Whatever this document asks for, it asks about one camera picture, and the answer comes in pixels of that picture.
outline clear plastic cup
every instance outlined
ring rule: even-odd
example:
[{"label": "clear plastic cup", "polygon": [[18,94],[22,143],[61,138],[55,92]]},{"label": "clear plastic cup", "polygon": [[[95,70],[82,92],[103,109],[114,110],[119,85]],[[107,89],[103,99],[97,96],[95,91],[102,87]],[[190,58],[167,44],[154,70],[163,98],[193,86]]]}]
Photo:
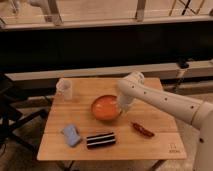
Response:
[{"label": "clear plastic cup", "polygon": [[64,100],[72,100],[73,98],[72,81],[62,78],[57,82],[56,89],[58,92],[62,94]]}]

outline sponge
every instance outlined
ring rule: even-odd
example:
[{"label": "sponge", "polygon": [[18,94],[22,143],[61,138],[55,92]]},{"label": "sponge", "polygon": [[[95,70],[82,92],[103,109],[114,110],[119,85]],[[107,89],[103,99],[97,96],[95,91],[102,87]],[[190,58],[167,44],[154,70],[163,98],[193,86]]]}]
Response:
[{"label": "sponge", "polygon": [[81,142],[82,138],[78,135],[75,125],[69,124],[63,130],[62,133],[66,137],[67,144],[71,147],[75,147]]}]

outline chair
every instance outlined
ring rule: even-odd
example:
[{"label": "chair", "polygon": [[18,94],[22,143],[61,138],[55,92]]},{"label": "chair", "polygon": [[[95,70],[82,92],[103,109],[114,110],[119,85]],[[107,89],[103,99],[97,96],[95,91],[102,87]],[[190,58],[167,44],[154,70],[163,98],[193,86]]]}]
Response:
[{"label": "chair", "polygon": [[13,131],[37,116],[41,116],[42,118],[47,117],[47,112],[42,109],[21,119],[23,114],[12,107],[11,104],[27,99],[28,96],[24,90],[15,86],[12,80],[0,73],[0,120],[2,120],[0,124],[0,148],[4,144],[5,139],[10,138],[30,151],[37,152],[36,147],[22,140],[13,133]]},{"label": "chair", "polygon": [[[189,5],[190,5],[191,1],[192,1],[192,0],[187,0],[187,2],[185,3],[184,1],[179,0],[179,2],[181,2],[181,3],[184,5],[184,9],[183,9],[181,15],[185,15],[186,10],[189,8]],[[177,0],[174,0],[174,1],[173,1],[172,9],[171,9],[170,12],[169,12],[169,16],[172,15],[172,12],[173,12],[173,10],[174,10],[174,8],[175,8],[176,2],[177,2]],[[197,9],[196,11],[194,11],[194,10],[191,9],[191,11],[192,11],[194,14],[198,15],[199,12],[200,12],[200,10],[203,8],[204,3],[205,3],[205,0],[201,0],[198,9]]]}]

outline orange bowl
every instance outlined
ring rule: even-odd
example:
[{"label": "orange bowl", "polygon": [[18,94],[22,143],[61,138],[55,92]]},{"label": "orange bowl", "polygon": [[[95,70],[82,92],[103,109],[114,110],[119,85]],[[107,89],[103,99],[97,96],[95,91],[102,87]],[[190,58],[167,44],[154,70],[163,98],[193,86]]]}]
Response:
[{"label": "orange bowl", "polygon": [[91,105],[91,111],[95,118],[101,121],[116,119],[120,114],[116,99],[117,97],[114,95],[98,97]]}]

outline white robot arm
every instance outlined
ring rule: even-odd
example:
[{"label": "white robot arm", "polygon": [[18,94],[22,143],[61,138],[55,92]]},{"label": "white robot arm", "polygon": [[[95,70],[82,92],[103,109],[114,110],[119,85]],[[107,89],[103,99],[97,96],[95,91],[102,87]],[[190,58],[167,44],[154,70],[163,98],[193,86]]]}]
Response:
[{"label": "white robot arm", "polygon": [[144,76],[133,72],[118,81],[118,105],[126,109],[134,98],[143,100],[200,130],[194,171],[213,170],[213,104],[161,90],[144,84]]},{"label": "white robot arm", "polygon": [[62,24],[56,0],[28,0],[28,3],[41,8],[46,22],[53,22],[57,26]]}]

